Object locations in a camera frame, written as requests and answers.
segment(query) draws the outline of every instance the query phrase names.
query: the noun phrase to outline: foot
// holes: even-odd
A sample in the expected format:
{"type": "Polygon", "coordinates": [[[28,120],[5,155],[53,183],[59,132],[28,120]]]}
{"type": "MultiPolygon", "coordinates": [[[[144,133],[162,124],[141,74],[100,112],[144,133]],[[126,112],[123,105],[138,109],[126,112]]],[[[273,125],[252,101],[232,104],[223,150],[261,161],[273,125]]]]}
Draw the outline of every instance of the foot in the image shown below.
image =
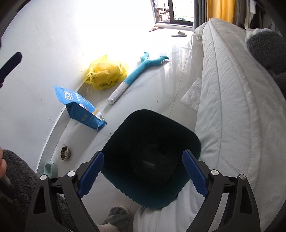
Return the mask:
{"type": "Polygon", "coordinates": [[[131,221],[132,218],[128,209],[122,206],[116,206],[111,208],[103,224],[110,223],[111,225],[116,226],[120,232],[127,232],[131,221]]]}

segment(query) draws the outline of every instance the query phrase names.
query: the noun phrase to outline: white wall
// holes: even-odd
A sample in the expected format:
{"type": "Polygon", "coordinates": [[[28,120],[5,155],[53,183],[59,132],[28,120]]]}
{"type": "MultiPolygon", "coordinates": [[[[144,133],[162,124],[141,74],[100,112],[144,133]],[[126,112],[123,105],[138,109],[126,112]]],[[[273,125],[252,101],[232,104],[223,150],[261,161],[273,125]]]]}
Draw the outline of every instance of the white wall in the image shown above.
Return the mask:
{"type": "Polygon", "coordinates": [[[103,54],[127,61],[153,26],[150,0],[31,0],[2,37],[0,67],[23,58],[0,89],[0,146],[36,170],[64,108],[54,86],[78,89],[103,54]]]}

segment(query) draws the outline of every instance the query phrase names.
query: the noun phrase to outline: white quilt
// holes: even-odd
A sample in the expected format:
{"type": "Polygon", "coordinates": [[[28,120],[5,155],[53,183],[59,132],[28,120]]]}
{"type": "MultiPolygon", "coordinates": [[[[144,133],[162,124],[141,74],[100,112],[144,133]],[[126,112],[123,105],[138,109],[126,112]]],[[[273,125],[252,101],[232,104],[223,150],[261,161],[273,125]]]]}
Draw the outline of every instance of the white quilt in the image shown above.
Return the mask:
{"type": "MultiPolygon", "coordinates": [[[[264,231],[286,199],[286,102],[270,74],[248,54],[245,30],[210,19],[201,36],[204,64],[195,129],[200,160],[223,175],[247,176],[264,231]]],[[[138,210],[134,231],[185,232],[203,200],[190,180],[163,209],[138,210]]],[[[224,194],[210,231],[218,227],[226,200],[224,194]]]]}

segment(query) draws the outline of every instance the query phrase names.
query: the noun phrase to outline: hand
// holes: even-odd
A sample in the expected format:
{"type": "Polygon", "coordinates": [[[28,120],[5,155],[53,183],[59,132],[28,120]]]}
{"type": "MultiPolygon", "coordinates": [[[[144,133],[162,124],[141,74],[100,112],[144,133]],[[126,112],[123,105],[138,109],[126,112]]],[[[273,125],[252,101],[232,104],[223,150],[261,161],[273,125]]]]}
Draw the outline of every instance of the hand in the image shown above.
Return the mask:
{"type": "Polygon", "coordinates": [[[0,178],[2,178],[7,170],[7,164],[6,161],[3,159],[3,151],[0,147],[0,178]]]}

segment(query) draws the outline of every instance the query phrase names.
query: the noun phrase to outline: teal and white plush toy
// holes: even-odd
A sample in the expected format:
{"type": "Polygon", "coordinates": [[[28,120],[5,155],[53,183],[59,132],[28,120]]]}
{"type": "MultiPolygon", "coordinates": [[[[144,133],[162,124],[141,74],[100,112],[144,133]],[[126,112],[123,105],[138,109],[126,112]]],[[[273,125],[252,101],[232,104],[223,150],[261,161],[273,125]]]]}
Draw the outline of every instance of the teal and white plush toy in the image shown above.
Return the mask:
{"type": "Polygon", "coordinates": [[[126,79],[117,87],[117,89],[110,95],[107,99],[109,104],[113,104],[120,95],[127,89],[129,85],[146,69],[151,66],[158,66],[169,60],[167,56],[160,56],[160,58],[155,60],[149,60],[149,53],[144,52],[144,55],[141,57],[141,64],[128,76],[126,79]]]}

